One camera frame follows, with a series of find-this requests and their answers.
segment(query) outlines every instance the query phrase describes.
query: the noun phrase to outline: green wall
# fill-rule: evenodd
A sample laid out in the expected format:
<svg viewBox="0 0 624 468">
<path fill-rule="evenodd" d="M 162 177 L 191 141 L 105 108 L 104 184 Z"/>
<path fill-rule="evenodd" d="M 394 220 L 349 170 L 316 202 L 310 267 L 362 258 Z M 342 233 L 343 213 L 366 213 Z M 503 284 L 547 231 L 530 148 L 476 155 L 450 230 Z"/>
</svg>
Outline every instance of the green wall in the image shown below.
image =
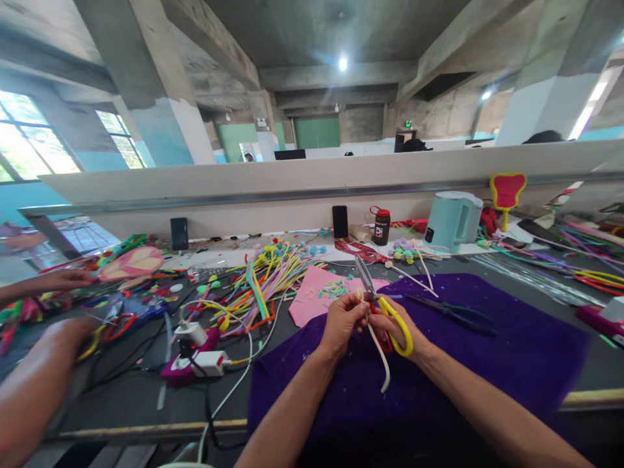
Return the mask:
<svg viewBox="0 0 624 468">
<path fill-rule="evenodd" d="M 300 150 L 340 146 L 338 118 L 296 119 L 294 132 L 297 136 L 297 148 Z"/>
<path fill-rule="evenodd" d="M 216 130 L 221 138 L 223 150 L 229 163 L 241 163 L 240 143 L 257 142 L 255 125 L 252 123 L 237 123 L 234 125 L 218 125 Z"/>
<path fill-rule="evenodd" d="M 275 133 L 278 134 L 279 150 L 280 151 L 285 150 L 286 149 L 286 137 L 284 136 L 284 126 L 281 124 L 281 122 L 276 122 Z"/>
</svg>

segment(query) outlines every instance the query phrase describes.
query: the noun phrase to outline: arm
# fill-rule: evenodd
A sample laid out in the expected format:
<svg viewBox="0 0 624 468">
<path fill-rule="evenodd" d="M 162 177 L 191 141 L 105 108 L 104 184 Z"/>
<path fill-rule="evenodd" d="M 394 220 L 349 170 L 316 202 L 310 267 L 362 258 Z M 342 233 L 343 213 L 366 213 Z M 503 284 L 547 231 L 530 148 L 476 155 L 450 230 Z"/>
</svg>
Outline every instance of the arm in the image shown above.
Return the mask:
<svg viewBox="0 0 624 468">
<path fill-rule="evenodd" d="M 58 270 L 25 279 L 19 283 L 0 288 L 0 310 L 20 299 L 46 293 L 90 286 L 93 282 L 89 272 L 83 270 Z"/>
<path fill-rule="evenodd" d="M 346 351 L 354 326 L 361 332 L 361 320 L 368 310 L 368 303 L 360 302 L 353 294 L 330 306 L 318 348 L 308 356 L 255 430 L 236 468 L 296 465 L 336 364 Z"/>
<path fill-rule="evenodd" d="M 93 327 L 90 318 L 51 325 L 0 386 L 0 468 L 22 466 L 41 442 Z"/>
<path fill-rule="evenodd" d="M 508 463 L 523 467 L 591 467 L 570 444 L 508 395 L 458 363 L 418 330 L 405 309 L 385 299 L 407 324 L 414 342 L 408 358 L 449 397 L 461 414 Z M 400 345 L 405 338 L 394 319 L 371 315 L 370 323 L 392 333 Z"/>
</svg>

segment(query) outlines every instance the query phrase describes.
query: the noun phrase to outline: wooden edge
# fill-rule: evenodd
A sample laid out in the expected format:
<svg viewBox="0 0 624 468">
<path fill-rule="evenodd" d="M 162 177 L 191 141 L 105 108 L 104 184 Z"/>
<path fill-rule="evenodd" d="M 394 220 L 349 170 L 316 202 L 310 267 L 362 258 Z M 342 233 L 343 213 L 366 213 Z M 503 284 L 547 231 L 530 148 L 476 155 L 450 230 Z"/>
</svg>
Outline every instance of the wooden edge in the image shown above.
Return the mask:
<svg viewBox="0 0 624 468">
<path fill-rule="evenodd" d="M 571 392 L 562 403 L 561 410 L 592 410 L 603 407 L 624 406 L 624 388 Z M 218 433 L 242 432 L 247 430 L 246 419 L 215 421 Z M 73 441 L 78 439 L 131 439 L 133 437 L 189 436 L 200 434 L 205 422 L 182 422 L 154 426 L 131 426 L 125 428 L 84 429 L 51 435 L 44 442 Z"/>
<path fill-rule="evenodd" d="M 624 406 L 624 388 L 570 392 L 562 409 L 593 409 L 601 406 Z"/>
</svg>

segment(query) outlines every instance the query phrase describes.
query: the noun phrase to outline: window frame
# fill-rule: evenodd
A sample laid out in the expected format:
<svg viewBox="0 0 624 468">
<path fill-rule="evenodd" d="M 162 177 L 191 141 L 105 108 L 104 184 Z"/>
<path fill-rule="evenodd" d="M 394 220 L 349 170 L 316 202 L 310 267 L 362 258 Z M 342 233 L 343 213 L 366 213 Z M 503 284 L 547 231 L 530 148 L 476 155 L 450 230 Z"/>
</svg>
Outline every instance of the window frame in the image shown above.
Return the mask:
<svg viewBox="0 0 624 468">
<path fill-rule="evenodd" d="M 117 119 L 117 122 L 119 122 L 119 126 L 120 126 L 120 128 L 121 128 L 122 130 L 124 130 L 124 131 L 126 130 L 126 126 L 125 126 L 125 124 L 122 122 L 122 120 L 120 119 L 120 116 L 119 116 L 119 114 L 118 114 L 118 113 L 116 113 L 116 112 L 109 112 L 109 111 L 107 111 L 107 110 L 101 110 L 101 109 L 98 109 L 98 110 L 99 110 L 100 112 L 107 112 L 107 113 L 109 113 L 109 114 L 113 114 L 113 115 L 115 116 L 115 118 Z M 124 137 L 124 138 L 126 138 L 126 139 L 128 140 L 128 143 L 130 143 L 130 146 L 132 146 L 132 149 L 133 149 L 133 150 L 134 150 L 134 152 L 135 152 L 136 158 L 137 158 L 137 159 L 138 159 L 138 161 L 141 163 L 141 166 L 143 166 L 141 169 L 147 169 L 147 168 L 148 168 L 148 167 L 146 166 L 146 163 L 144 163 L 144 162 L 143 162 L 143 158 L 142 158 L 142 157 L 141 157 L 141 155 L 138 153 L 137 147 L 135 146 L 135 144 L 134 144 L 134 143 L 133 143 L 133 141 L 132 141 L 132 135 L 130 135 L 130 134 L 129 134 L 129 132 L 128 132 L 128 134 L 126 134 L 126 133 L 113 133 L 113 132 L 109 131 L 109 130 L 106 128 L 106 125 L 104 125 L 104 130 L 106 130 L 106 132 L 107 132 L 110 136 L 112 136 L 112 137 Z"/>
<path fill-rule="evenodd" d="M 24 93 L 17 93 L 17 92 L 13 92 L 13 91 L 8 91 L 8 90 L 5 90 L 5 89 L 2 89 L 2 91 L 10 92 L 11 94 L 17 94 L 19 96 L 26 96 L 27 98 L 30 99 L 30 101 L 32 102 L 32 105 L 34 105 L 35 109 L 45 118 L 45 120 L 47 122 L 49 122 L 49 119 L 41 111 L 41 109 L 39 109 L 39 106 L 37 105 L 36 100 L 31 95 L 24 94 Z M 37 151 L 35 145 L 31 142 L 31 139 L 28 137 L 28 135 L 26 135 L 26 133 L 24 132 L 22 127 L 38 127 L 38 128 L 47 128 L 47 129 L 49 129 L 54 134 L 54 136 L 58 139 L 58 142 L 63 147 L 65 152 L 70 156 L 70 158 L 72 159 L 73 163 L 78 168 L 78 171 L 80 171 L 80 172 L 84 172 L 85 171 L 84 166 L 80 163 L 80 161 L 78 161 L 78 159 L 73 154 L 71 149 L 65 144 L 65 141 L 63 140 L 63 138 L 61 137 L 59 132 L 57 132 L 57 130 L 54 128 L 53 125 L 51 125 L 50 123 L 47 123 L 47 124 L 46 123 L 34 123 L 33 124 L 33 123 L 21 122 L 19 120 L 15 120 L 13 115 L 11 115 L 11 113 L 8 111 L 8 109 L 5 107 L 5 105 L 2 104 L 2 101 L 0 101 L 0 109 L 8 117 L 8 120 L 0 118 L 0 124 L 7 124 L 8 123 L 10 125 L 13 125 L 19 131 L 19 133 L 22 135 L 22 137 L 28 142 L 28 145 L 30 145 L 30 147 L 35 152 L 35 154 L 37 154 L 39 159 L 41 159 L 41 161 L 45 164 L 45 167 L 47 167 L 47 169 L 50 171 L 50 174 L 64 174 L 64 173 L 63 172 L 54 172 L 52 167 L 47 163 L 46 158 L 41 156 L 41 153 L 39 151 Z M 4 169 L 13 178 L 12 181 L 0 182 L 0 185 L 15 185 L 15 184 L 23 184 L 23 183 L 41 182 L 41 179 L 24 179 L 20 175 L 20 173 L 11 165 L 11 163 L 8 161 L 8 159 L 2 154 L 2 151 L 0 151 L 0 166 L 2 167 L 2 169 Z"/>
</svg>

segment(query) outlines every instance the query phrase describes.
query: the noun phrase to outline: window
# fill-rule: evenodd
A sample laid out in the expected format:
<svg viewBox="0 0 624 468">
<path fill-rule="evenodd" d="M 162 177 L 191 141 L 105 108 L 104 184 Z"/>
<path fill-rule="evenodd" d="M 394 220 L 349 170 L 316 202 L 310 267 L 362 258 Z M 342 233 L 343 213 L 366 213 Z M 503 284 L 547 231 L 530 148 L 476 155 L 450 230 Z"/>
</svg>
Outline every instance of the window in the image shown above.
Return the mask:
<svg viewBox="0 0 624 468">
<path fill-rule="evenodd" d="M 120 115 L 97 110 L 99 119 L 104 124 L 106 131 L 117 145 L 117 149 L 122 154 L 125 163 L 130 169 L 143 169 L 148 165 L 145 163 L 143 156 L 138 152 L 135 141 L 130 136 L 128 128 Z"/>
<path fill-rule="evenodd" d="M 0 91 L 0 183 L 80 172 L 28 96 Z"/>
</svg>

